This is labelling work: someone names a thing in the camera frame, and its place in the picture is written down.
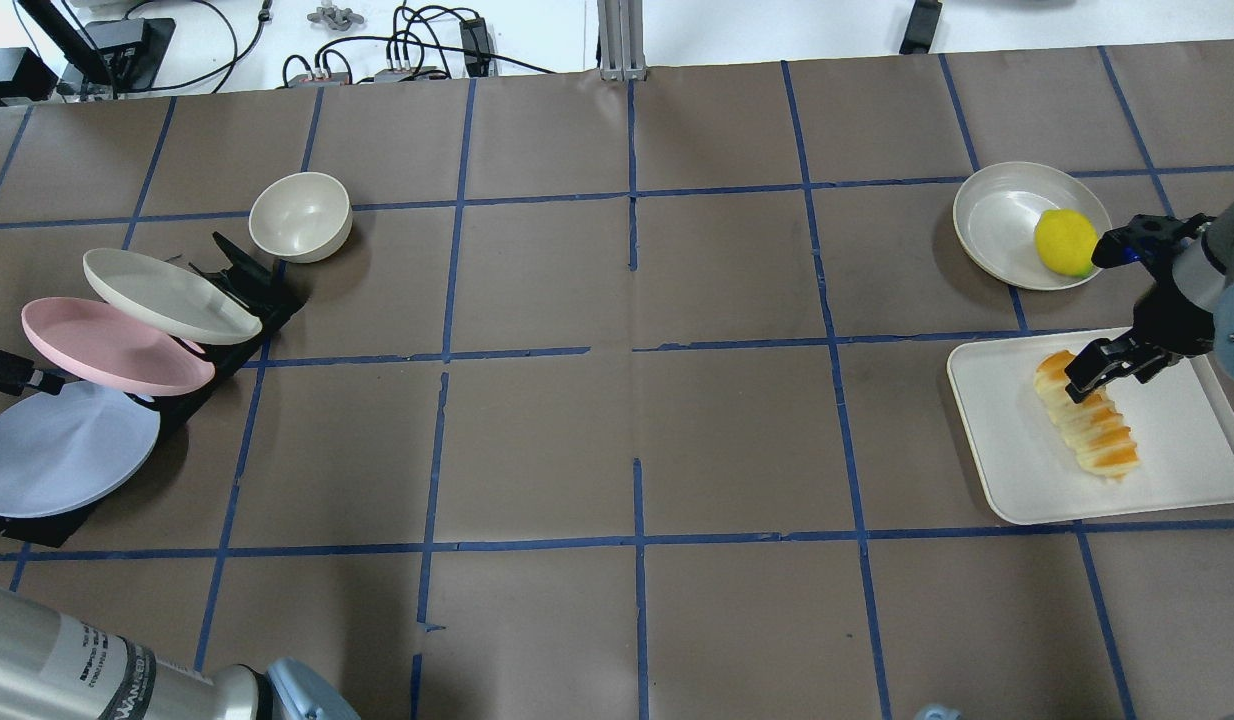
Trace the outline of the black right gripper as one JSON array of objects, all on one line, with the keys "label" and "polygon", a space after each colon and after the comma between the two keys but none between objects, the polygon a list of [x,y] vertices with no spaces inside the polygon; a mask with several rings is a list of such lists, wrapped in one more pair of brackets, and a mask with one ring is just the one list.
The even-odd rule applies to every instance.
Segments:
[{"label": "black right gripper", "polygon": [[1156,217],[1138,214],[1099,237],[1091,254],[1098,269],[1139,263],[1153,287],[1135,304],[1133,329],[1116,340],[1088,342],[1065,366],[1065,391],[1082,404],[1117,379],[1133,377],[1148,384],[1178,354],[1208,354],[1215,345],[1213,311],[1219,303],[1219,261],[1202,236],[1211,215]]}]

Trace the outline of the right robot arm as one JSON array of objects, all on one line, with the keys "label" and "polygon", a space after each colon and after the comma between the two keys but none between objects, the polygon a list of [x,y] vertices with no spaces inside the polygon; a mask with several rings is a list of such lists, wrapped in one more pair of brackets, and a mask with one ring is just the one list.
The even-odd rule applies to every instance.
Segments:
[{"label": "right robot arm", "polygon": [[1141,266],[1128,327],[959,345],[946,379],[983,498],[1016,527],[1234,503],[1234,201],[1135,215],[1088,275]]}]

